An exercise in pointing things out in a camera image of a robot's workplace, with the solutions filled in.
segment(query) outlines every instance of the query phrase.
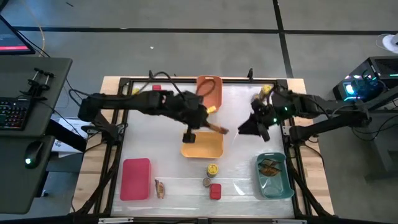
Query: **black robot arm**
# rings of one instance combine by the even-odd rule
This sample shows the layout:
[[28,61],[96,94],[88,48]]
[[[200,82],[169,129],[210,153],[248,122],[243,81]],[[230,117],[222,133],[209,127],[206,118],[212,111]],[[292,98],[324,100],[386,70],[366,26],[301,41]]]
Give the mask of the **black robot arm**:
[[395,99],[398,96],[398,86],[365,103],[361,100],[355,102],[324,100],[320,96],[294,93],[277,86],[273,88],[273,92],[272,104],[264,104],[258,99],[252,101],[253,113],[238,128],[239,134],[259,135],[268,141],[269,126],[280,124],[294,116],[312,119],[322,114],[328,119],[310,126],[292,126],[289,129],[291,143],[300,144],[313,135],[344,126],[366,126],[371,122],[369,111],[378,109]]
[[94,93],[81,102],[78,117],[83,121],[92,122],[98,131],[105,133],[105,138],[119,139],[119,128],[105,119],[102,109],[138,110],[148,115],[163,115],[188,125],[183,142],[195,142],[192,129],[207,127],[221,134],[227,129],[210,124],[206,119],[208,113],[202,105],[203,97],[189,91],[174,95],[173,91],[143,91],[132,96],[105,95]]

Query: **computer mouse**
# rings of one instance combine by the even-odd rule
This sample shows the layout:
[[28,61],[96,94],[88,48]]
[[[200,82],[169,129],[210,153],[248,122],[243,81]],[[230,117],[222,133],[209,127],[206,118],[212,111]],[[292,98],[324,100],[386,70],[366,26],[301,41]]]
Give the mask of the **computer mouse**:
[[40,164],[40,158],[42,157],[43,142],[34,141],[31,142],[25,151],[24,162],[25,167],[28,169],[36,168]]

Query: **blue light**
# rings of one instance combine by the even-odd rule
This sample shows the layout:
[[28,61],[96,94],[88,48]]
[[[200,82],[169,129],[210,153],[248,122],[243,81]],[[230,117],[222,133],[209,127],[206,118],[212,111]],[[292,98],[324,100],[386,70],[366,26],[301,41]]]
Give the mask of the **blue light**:
[[351,85],[346,85],[345,87],[348,94],[350,95],[355,94],[355,91]]
[[346,101],[346,100],[355,100],[355,99],[361,99],[361,97],[349,96],[349,97],[345,98],[344,101]]

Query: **red block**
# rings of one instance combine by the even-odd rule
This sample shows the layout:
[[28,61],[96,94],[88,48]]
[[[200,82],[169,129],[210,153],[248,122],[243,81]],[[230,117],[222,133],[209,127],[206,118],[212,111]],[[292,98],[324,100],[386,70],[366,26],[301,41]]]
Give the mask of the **red block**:
[[150,192],[150,161],[126,159],[123,162],[120,200],[145,200]]
[[221,199],[221,184],[210,185],[210,198],[213,200]]
[[152,85],[152,90],[162,90],[162,85]]

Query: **teal container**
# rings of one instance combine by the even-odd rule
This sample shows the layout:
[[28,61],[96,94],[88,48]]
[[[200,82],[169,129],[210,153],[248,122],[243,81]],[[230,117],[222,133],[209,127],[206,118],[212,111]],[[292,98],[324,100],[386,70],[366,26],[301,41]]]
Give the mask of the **teal container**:
[[[259,172],[259,164],[264,159],[270,159],[279,162],[275,166],[280,172],[273,176],[267,177]],[[294,191],[290,188],[289,178],[285,165],[286,156],[279,152],[263,153],[257,156],[256,173],[259,178],[259,188],[262,196],[269,199],[285,199],[294,195]]]

